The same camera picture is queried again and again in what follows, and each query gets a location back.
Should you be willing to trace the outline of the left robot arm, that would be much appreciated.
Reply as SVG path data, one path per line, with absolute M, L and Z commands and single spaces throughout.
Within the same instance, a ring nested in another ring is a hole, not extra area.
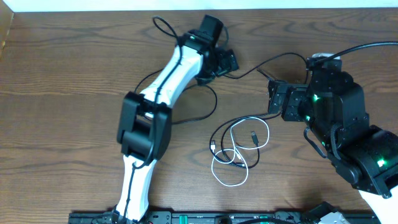
M 190 81 L 206 85 L 239 68 L 234 52 L 218 46 L 223 29 L 219 19 L 205 15 L 198 29 L 168 32 L 176 40 L 169 63 L 147 88 L 124 97 L 116 137 L 124 182 L 112 223 L 138 223 L 146 214 L 154 167 L 171 138 L 172 108 Z

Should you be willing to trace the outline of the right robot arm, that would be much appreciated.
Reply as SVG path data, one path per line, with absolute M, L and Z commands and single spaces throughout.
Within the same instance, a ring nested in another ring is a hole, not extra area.
M 304 122 L 336 173 L 358 190 L 381 223 L 397 223 L 397 135 L 369 123 L 364 91 L 342 70 L 339 57 L 315 54 L 307 60 L 304 84 L 270 80 L 270 114 Z

